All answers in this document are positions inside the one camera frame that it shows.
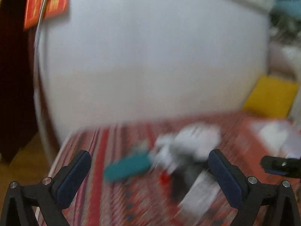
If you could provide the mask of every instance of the red striped fabric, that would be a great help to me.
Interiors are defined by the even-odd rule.
[[[111,162],[126,156],[134,143],[147,139],[153,146],[160,134],[178,132],[184,126],[204,121],[222,128],[220,149],[225,156],[248,176],[246,162],[235,149],[235,137],[244,113],[202,115],[177,119],[116,125],[96,130],[83,130],[74,134],[64,147],[55,173],[67,165],[75,151],[85,149],[92,155],[92,166],[76,197],[63,211],[71,226],[147,226],[189,225],[169,197],[169,185],[159,181],[160,171],[153,170],[124,182],[107,183],[103,170]],[[222,192],[201,218],[199,225],[229,225],[236,214]],[[260,225],[263,210],[254,225]],[[39,224],[46,225],[40,213]]]

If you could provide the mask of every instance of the silver bolt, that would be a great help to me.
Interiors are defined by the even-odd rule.
[[[288,188],[288,187],[290,186],[290,182],[284,180],[284,181],[282,181],[282,185],[283,185],[284,187]]]
[[[250,177],[248,177],[248,181],[251,184],[256,184],[258,180],[254,176],[250,176]]]
[[[42,184],[47,185],[51,183],[51,177],[47,176],[42,179]]]
[[[15,187],[18,186],[18,183],[17,182],[12,182],[9,186],[10,186],[11,189],[14,189]]]

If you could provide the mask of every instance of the yellow square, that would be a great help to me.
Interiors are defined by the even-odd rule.
[[[285,118],[299,89],[297,82],[274,76],[261,76],[243,110],[272,118]]]

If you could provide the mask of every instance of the red and yellow label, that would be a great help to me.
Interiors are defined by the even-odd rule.
[[[68,0],[48,0],[45,18],[54,17],[63,13],[67,8]],[[24,29],[38,23],[42,0],[27,0],[25,10]]]

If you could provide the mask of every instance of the white panel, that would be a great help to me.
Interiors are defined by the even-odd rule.
[[[265,71],[267,16],[230,0],[70,0],[41,62],[62,142],[79,127],[240,108]]]

